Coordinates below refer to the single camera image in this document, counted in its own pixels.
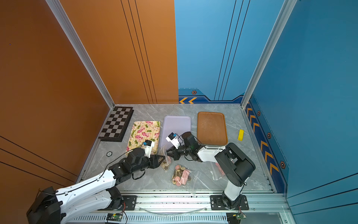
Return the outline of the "ziploc bag of beige cookies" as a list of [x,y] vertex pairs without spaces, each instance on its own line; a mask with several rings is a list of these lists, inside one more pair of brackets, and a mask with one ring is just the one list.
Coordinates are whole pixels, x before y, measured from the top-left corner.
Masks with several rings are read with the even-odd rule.
[[165,147],[161,147],[159,150],[158,150],[158,155],[160,156],[163,156],[163,161],[161,163],[161,168],[167,172],[169,170],[169,166],[171,164],[171,158],[167,155],[167,150]]

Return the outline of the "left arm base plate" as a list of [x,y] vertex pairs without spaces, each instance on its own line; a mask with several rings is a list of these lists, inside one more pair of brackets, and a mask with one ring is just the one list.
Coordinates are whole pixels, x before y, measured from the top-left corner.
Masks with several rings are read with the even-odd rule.
[[101,211],[133,211],[135,210],[137,203],[136,195],[124,195],[119,199],[115,199],[110,205],[105,209],[100,209]]

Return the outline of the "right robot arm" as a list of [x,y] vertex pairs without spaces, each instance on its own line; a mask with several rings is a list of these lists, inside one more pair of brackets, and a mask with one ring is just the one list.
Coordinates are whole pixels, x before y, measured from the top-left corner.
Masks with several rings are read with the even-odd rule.
[[228,210],[239,209],[240,203],[243,202],[242,190],[256,166],[238,146],[229,143],[222,147],[209,147],[200,144],[191,132],[182,135],[170,133],[166,140],[172,144],[167,155],[175,161],[182,156],[190,156],[192,161],[219,164],[228,179],[222,193],[222,203]]

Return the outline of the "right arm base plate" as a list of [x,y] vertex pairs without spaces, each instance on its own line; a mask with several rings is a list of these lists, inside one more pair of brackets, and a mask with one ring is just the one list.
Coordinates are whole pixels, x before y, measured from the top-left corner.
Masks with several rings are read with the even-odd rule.
[[210,196],[210,204],[211,209],[214,211],[219,210],[241,210],[241,211],[248,211],[249,204],[247,197],[243,194],[240,194],[237,199],[231,201],[225,195],[211,195]]

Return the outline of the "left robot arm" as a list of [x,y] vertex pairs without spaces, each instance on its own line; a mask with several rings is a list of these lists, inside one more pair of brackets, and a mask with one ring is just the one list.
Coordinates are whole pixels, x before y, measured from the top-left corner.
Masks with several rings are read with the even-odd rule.
[[117,186],[133,179],[136,172],[158,168],[164,160],[163,155],[146,156],[144,149],[135,148],[126,158],[109,164],[105,171],[92,178],[57,190],[46,188],[27,211],[28,222],[65,224],[96,210],[123,210],[125,201]]

